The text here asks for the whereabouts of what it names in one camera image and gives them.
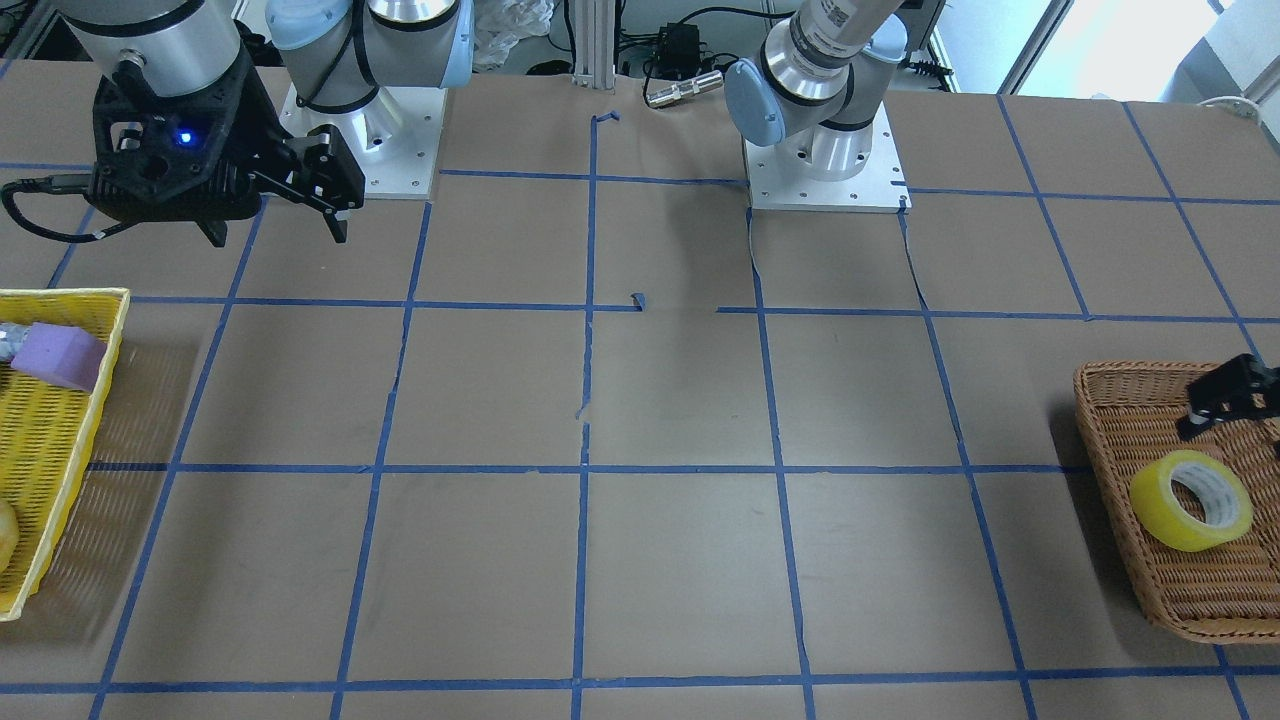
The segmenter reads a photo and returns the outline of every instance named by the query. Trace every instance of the metal connector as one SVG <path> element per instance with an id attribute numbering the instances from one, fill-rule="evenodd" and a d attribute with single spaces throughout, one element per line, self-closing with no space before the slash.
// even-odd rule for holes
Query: metal connector
<path id="1" fill-rule="evenodd" d="M 667 105 L 675 105 L 686 97 L 692 97 L 694 95 L 699 95 L 701 92 L 709 92 L 723 85 L 724 73 L 712 70 L 709 73 L 703 73 L 698 77 L 677 82 L 657 92 L 650 92 L 645 96 L 645 100 L 649 102 L 650 108 L 666 108 Z"/>

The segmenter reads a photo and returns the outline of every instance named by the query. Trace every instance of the blue joint cap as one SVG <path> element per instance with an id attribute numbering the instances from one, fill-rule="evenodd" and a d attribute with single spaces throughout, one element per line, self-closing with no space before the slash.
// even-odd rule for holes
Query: blue joint cap
<path id="1" fill-rule="evenodd" d="M 739 60 L 724 73 L 724 102 L 748 142 L 768 147 L 787 136 L 782 105 L 755 63 Z"/>
<path id="2" fill-rule="evenodd" d="M 347 17 L 351 1 L 268 0 L 266 27 L 271 31 L 271 42 L 280 50 L 311 45 Z"/>
<path id="3" fill-rule="evenodd" d="M 863 55 L 882 63 L 901 63 L 906 59 L 906 26 L 901 18 L 890 15 L 873 35 Z"/>
<path id="4" fill-rule="evenodd" d="M 475 56 L 475 12 L 471 0 L 458 0 L 457 35 L 449 49 L 449 61 L 444 65 L 440 87 L 462 87 L 471 82 L 471 63 Z"/>

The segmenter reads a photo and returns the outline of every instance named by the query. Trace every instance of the yellow fruit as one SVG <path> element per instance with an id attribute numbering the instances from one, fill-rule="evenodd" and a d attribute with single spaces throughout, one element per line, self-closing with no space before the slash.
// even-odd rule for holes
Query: yellow fruit
<path id="1" fill-rule="evenodd" d="M 0 500 L 0 573 L 9 566 L 13 548 L 18 547 L 18 516 L 13 507 Z"/>

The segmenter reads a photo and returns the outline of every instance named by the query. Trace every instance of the brown wicker basket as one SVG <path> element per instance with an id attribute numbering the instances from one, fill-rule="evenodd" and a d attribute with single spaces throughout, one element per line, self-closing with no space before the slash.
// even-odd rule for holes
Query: brown wicker basket
<path id="1" fill-rule="evenodd" d="M 1075 373 L 1076 420 L 1116 543 L 1143 614 L 1178 635 L 1212 643 L 1280 643 L 1280 461 L 1275 420 L 1226 423 L 1183 442 L 1187 384 L 1216 364 L 1089 363 Z M 1138 523 L 1129 482 L 1178 448 L 1231 468 L 1249 491 L 1253 528 L 1202 552 L 1172 550 Z M 1198 511 L 1189 493 L 1179 497 Z"/>

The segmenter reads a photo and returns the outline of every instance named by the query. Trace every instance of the plastic bag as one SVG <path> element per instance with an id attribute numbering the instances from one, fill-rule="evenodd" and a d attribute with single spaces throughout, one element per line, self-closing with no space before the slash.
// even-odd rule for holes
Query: plastic bag
<path id="1" fill-rule="evenodd" d="M 475 58 L 471 67 L 502 67 L 511 49 L 526 37 L 547 35 L 556 14 L 553 0 L 475 0 Z"/>

